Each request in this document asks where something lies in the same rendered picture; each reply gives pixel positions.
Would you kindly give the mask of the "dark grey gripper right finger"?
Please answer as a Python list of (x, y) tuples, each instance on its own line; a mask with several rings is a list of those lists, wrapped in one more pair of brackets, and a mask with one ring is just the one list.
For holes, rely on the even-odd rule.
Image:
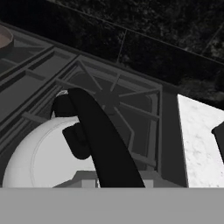
[(146, 188), (179, 187), (179, 185), (162, 179), (156, 171), (140, 171), (139, 173)]

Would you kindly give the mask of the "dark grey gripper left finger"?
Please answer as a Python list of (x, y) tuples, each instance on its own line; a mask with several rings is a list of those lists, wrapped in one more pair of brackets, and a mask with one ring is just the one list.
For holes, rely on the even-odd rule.
[(56, 185), (55, 188), (97, 188), (98, 186), (95, 171), (77, 171), (72, 179)]

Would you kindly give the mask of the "white kettle with black handle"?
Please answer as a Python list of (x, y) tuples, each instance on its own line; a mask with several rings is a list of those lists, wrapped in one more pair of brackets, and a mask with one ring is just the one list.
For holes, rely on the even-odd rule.
[(59, 92), (50, 117), (11, 155), (4, 188), (53, 188), (90, 173), (101, 187), (144, 186), (115, 126), (87, 91), (75, 87)]

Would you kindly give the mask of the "black object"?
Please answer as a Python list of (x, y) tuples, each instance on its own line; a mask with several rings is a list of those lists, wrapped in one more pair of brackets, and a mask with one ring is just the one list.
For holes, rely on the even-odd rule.
[(224, 122), (212, 129), (215, 141), (217, 143), (222, 163), (224, 164)]

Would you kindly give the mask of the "dark grey hob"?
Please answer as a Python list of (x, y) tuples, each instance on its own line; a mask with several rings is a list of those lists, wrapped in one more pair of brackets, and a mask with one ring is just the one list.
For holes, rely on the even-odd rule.
[(94, 97), (139, 172), (155, 171), (178, 187), (187, 185), (176, 92), (5, 27), (14, 35), (14, 46), (0, 59), (0, 186), (17, 146), (51, 119), (56, 95), (70, 88), (81, 88)]

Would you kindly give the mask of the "brown round pan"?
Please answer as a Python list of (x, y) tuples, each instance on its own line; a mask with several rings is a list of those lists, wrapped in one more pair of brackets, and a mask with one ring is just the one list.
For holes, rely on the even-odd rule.
[(13, 33), (0, 24), (0, 59), (8, 54), (14, 46)]

